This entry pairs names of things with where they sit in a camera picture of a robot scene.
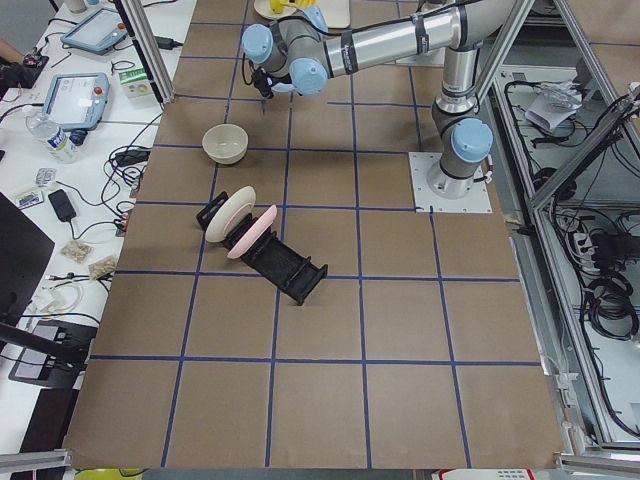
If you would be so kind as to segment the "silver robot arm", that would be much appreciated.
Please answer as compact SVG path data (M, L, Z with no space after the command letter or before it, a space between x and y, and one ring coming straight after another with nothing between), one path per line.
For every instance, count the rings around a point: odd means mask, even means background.
M332 35L320 8L310 6L249 26L241 48L266 98L278 84L316 95L331 78L443 51L441 89L432 106L443 152L427 184L436 195L457 200L469 193L489 156L493 133L476 110L529 9L527 1L427 1L410 16Z

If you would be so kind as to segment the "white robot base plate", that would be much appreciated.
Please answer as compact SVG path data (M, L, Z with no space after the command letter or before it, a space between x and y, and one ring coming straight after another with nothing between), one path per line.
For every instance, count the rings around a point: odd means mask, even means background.
M472 179L449 182L431 173L439 166L439 152L410 152L409 170L415 210L419 213L491 214L485 172L478 165Z

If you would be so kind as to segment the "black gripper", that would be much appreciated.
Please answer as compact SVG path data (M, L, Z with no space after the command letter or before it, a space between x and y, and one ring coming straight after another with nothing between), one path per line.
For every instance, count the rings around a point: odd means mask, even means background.
M261 96L266 99L272 99L275 92L271 90L271 86L277 83L287 83L285 80L269 75L264 69L258 69L252 72L251 82L259 91Z

